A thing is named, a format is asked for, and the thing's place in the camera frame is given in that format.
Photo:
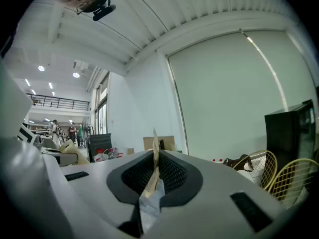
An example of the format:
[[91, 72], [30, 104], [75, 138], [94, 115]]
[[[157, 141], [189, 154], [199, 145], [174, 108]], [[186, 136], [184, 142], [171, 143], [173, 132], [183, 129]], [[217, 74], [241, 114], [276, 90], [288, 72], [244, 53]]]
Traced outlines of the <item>large cardboard sheet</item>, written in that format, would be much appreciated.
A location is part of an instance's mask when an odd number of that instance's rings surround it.
[[[165, 150], [175, 151], [175, 139], [174, 136], [158, 136], [158, 141], [163, 139]], [[153, 137], [144, 137], [144, 149], [149, 150], [153, 148]]]

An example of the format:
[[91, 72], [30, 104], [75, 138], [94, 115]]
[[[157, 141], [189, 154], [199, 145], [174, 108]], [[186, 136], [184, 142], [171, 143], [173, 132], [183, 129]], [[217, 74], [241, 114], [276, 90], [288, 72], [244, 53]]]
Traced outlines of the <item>standing fan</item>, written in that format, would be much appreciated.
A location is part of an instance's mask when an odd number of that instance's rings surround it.
[[87, 147], [87, 144], [89, 142], [89, 136], [91, 134], [91, 125], [90, 125], [90, 118], [84, 117], [82, 120], [82, 141], [83, 146]]

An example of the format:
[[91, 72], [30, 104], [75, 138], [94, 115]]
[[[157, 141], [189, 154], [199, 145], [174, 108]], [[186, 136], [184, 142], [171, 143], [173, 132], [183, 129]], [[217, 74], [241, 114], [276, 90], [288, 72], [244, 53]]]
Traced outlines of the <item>white box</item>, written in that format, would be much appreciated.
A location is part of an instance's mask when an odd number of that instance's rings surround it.
[[42, 140], [41, 153], [53, 156], [60, 167], [74, 165], [78, 161], [77, 154], [60, 152], [57, 145], [49, 138], [44, 138]]

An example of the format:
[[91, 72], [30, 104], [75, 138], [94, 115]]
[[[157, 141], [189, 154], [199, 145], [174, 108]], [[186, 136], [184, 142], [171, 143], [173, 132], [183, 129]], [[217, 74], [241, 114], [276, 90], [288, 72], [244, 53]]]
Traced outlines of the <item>black railing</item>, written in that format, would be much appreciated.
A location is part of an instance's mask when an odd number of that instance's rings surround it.
[[34, 106], [88, 111], [90, 102], [27, 93]]

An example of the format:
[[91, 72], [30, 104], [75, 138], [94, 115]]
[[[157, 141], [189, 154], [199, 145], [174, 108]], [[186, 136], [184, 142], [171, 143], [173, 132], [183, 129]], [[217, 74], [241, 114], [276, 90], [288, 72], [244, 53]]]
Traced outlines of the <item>dark handbag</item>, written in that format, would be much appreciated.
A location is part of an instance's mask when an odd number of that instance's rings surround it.
[[223, 161], [223, 164], [228, 167], [231, 167], [236, 171], [244, 170], [247, 172], [252, 172], [254, 170], [251, 157], [247, 154], [241, 155], [238, 159], [226, 158]]

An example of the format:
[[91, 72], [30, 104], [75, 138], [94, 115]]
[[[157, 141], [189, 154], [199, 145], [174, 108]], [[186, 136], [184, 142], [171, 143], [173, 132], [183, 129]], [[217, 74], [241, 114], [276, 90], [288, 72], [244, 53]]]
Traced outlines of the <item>black cabinet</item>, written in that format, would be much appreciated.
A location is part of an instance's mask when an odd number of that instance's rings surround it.
[[315, 157], [316, 123], [312, 100], [265, 115], [266, 149], [277, 159], [277, 171], [293, 160]]

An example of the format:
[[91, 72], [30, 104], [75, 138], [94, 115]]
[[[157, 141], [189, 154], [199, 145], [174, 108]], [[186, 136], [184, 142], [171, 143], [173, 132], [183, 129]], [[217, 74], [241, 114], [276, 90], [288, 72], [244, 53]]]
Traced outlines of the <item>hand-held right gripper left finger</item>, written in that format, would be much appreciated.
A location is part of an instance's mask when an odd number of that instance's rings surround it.
[[151, 151], [62, 169], [67, 176], [77, 172], [87, 175], [67, 184], [88, 208], [83, 228], [93, 229], [92, 238], [159, 238], [158, 221], [145, 232], [140, 214], [140, 196], [153, 173]]

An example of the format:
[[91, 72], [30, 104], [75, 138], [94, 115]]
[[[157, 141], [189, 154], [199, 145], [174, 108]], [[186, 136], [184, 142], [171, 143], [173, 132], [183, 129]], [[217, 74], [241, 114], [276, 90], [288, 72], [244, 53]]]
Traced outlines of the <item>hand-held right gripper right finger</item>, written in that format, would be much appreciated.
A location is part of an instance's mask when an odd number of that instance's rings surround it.
[[203, 184], [186, 205], [162, 208], [149, 229], [150, 238], [251, 238], [253, 228], [231, 199], [237, 192], [249, 196], [272, 221], [283, 213], [277, 200], [234, 169], [178, 152], [170, 154], [194, 165]]

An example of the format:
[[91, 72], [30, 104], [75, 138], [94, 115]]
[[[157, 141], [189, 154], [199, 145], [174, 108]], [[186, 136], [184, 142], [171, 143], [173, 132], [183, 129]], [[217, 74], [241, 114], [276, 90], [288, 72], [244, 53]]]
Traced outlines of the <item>white seat cushion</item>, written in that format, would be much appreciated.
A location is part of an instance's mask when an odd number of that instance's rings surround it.
[[265, 169], [266, 157], [259, 157], [256, 159], [252, 159], [253, 171], [250, 172], [250, 175], [255, 184], [260, 185], [262, 176]]

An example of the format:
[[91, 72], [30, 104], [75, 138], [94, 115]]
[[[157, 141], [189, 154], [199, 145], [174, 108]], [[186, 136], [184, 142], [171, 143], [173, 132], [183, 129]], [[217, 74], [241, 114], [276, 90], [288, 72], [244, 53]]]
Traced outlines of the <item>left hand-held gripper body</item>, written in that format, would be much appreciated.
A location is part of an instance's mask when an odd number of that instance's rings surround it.
[[34, 143], [35, 135], [23, 124], [31, 106], [31, 99], [19, 88], [0, 61], [0, 138]]

